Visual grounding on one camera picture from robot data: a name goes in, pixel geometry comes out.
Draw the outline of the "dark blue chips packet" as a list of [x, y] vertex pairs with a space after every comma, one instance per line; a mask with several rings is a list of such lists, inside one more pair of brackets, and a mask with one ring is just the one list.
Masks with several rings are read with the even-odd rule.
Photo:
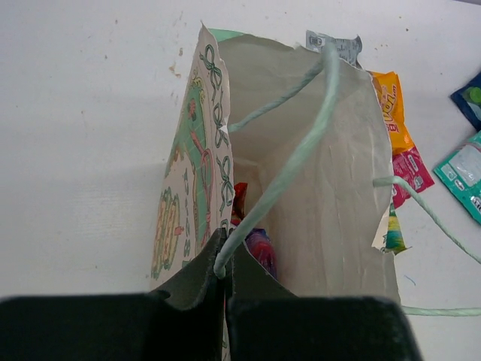
[[462, 88], [450, 95], [450, 99], [463, 113], [468, 122], [480, 131], [481, 73], [479, 72]]

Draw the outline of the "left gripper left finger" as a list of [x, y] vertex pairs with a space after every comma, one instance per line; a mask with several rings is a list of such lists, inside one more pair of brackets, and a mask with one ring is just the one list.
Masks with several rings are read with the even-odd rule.
[[224, 284], [216, 230], [199, 255], [148, 293], [1, 301], [3, 360], [220, 360]]

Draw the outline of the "green paper bag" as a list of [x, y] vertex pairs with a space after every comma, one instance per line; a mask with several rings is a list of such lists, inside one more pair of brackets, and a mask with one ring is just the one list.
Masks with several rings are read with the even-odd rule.
[[[248, 183], [245, 218], [231, 225], [234, 185]], [[264, 229], [277, 282], [298, 297], [389, 299], [405, 317], [479, 315], [476, 308], [400, 304], [394, 254], [380, 224], [400, 187], [371, 75], [338, 57], [202, 27], [165, 164], [151, 291], [200, 254], [218, 229], [213, 263], [224, 284], [222, 358], [232, 360], [226, 277], [235, 251]]]

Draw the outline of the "purple snack packet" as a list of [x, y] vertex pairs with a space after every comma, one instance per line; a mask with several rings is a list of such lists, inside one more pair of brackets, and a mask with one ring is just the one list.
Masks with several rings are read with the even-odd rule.
[[245, 238], [250, 254], [275, 279], [277, 279], [277, 258], [274, 246], [264, 229], [254, 228]]

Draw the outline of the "red snack packet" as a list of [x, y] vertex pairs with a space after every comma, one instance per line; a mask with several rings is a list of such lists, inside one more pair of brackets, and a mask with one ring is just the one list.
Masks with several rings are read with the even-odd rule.
[[231, 210], [231, 225], [238, 226], [245, 218], [245, 198], [248, 183], [240, 182], [234, 185], [234, 200]]

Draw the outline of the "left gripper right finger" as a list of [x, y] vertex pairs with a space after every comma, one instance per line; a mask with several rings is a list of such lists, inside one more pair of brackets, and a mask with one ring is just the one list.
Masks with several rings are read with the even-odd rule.
[[226, 277], [232, 360], [421, 360], [401, 308], [383, 297], [298, 297], [245, 245]]

